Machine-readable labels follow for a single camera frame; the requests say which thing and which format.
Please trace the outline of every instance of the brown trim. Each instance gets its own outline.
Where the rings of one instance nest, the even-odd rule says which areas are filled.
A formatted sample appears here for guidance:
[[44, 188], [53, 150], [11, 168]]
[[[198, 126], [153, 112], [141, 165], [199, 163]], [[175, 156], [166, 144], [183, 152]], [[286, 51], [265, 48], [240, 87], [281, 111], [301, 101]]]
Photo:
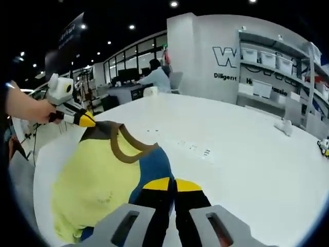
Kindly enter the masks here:
[[[146, 145], [144, 143], [141, 143], [140, 141], [136, 140], [133, 136], [130, 135], [127, 128], [122, 123], [116, 123], [111, 122], [112, 128], [111, 128], [111, 149], [113, 151], [114, 156], [128, 164], [132, 164], [136, 161], [138, 161], [140, 158], [142, 158], [145, 155], [148, 155], [152, 150], [159, 147], [158, 144], [154, 145]], [[123, 137], [127, 140], [127, 142], [132, 145], [134, 148], [140, 150], [141, 152], [136, 154], [135, 156], [127, 156], [125, 155], [119, 147], [118, 144], [118, 133], [119, 131], [122, 133]]]

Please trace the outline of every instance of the yellow cloth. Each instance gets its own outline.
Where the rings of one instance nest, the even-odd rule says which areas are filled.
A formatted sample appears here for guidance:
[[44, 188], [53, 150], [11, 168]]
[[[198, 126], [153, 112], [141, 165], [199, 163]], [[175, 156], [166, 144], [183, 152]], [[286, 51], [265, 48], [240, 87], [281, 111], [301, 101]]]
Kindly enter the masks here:
[[[119, 133], [120, 150], [134, 156], [140, 151]], [[129, 201], [140, 180], [139, 162], [126, 164], [118, 160], [110, 140], [87, 139], [77, 150], [53, 184], [52, 211], [58, 236], [75, 243], [86, 226], [98, 221]]]

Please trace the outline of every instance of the small robot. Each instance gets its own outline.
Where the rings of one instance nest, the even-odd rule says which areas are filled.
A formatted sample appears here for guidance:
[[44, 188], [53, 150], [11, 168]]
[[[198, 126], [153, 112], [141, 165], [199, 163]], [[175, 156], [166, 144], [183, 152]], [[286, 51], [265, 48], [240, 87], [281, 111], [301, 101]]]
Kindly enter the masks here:
[[318, 141], [318, 146], [325, 157], [329, 157], [329, 139]]

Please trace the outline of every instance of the white shirt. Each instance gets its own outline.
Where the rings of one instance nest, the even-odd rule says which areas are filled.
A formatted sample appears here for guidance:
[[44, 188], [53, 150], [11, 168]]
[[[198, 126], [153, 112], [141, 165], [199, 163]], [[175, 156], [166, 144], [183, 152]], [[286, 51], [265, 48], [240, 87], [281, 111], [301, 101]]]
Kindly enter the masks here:
[[138, 83], [146, 85], [153, 83], [161, 93], [171, 93], [170, 80], [161, 67], [153, 70], [148, 76], [140, 79]]

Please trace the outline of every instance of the round table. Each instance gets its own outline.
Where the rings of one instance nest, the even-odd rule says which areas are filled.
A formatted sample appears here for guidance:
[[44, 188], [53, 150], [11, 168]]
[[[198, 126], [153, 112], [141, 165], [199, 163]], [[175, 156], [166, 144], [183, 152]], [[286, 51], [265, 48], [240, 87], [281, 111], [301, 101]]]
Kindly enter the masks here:
[[[200, 185], [212, 205], [247, 223], [267, 245], [296, 246], [318, 220], [329, 192], [329, 162], [317, 139], [277, 119], [220, 101], [173, 95], [142, 98], [96, 117], [124, 123], [141, 142], [158, 142], [176, 178]], [[53, 229], [51, 186], [85, 128], [76, 127], [44, 146], [34, 175], [34, 209], [41, 234], [62, 246]], [[175, 212], [163, 246], [181, 246]]]

